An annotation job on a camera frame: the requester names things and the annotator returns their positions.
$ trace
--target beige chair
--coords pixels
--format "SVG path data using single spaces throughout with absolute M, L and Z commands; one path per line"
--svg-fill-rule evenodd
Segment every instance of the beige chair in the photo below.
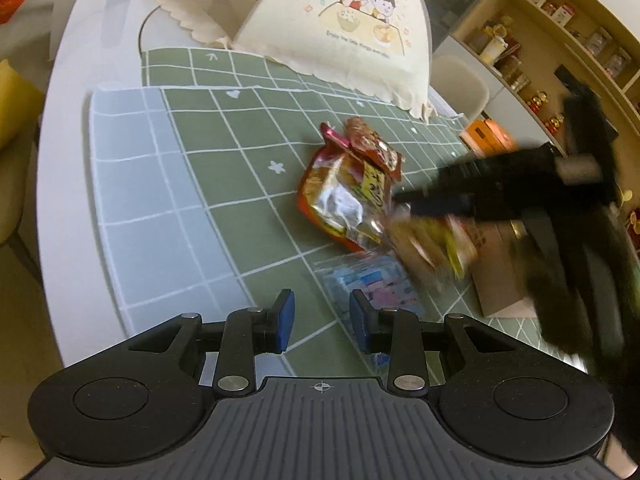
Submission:
M 433 59 L 430 85 L 469 123 L 478 118 L 489 102 L 488 86 L 456 56 Z
M 44 96 L 0 62 L 0 246 L 8 245 L 34 279 L 42 284 L 38 265 L 20 235 L 31 147 Z

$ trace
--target blue candy package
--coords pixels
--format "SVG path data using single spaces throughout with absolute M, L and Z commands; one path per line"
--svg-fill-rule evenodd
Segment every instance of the blue candy package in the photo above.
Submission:
M 351 337 L 355 338 L 349 314 L 349 296 L 360 289 L 373 308 L 384 306 L 403 308 L 422 316 L 424 310 L 418 293 L 402 264 L 392 252 L 347 254 L 314 266 L 332 307 Z M 383 376 L 389 357 L 386 354 L 369 356 L 370 370 Z

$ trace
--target white table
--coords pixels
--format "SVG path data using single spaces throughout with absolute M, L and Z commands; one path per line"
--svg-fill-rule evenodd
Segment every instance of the white table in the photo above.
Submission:
M 201 46 L 166 12 L 152 12 L 156 6 L 153 0 L 77 0 L 51 76 L 38 156 L 38 235 L 50 318 L 66 366 L 126 337 L 94 222 L 90 94 L 98 86 L 141 86 L 140 46 Z

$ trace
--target white chair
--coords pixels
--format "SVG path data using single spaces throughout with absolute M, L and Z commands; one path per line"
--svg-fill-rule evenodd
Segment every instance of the white chair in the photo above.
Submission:
M 489 102 L 488 86 L 456 56 L 433 59 L 430 85 L 470 123 L 478 118 Z

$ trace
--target red snack package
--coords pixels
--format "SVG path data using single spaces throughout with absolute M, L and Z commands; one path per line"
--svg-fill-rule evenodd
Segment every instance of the red snack package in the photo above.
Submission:
M 396 182 L 402 179 L 402 154 L 389 146 L 361 117 L 344 123 L 351 148 L 358 155 L 379 167 Z
M 372 250 L 382 241 L 379 218 L 389 210 L 392 180 L 327 124 L 321 131 L 325 145 L 302 177 L 298 208 L 350 250 Z

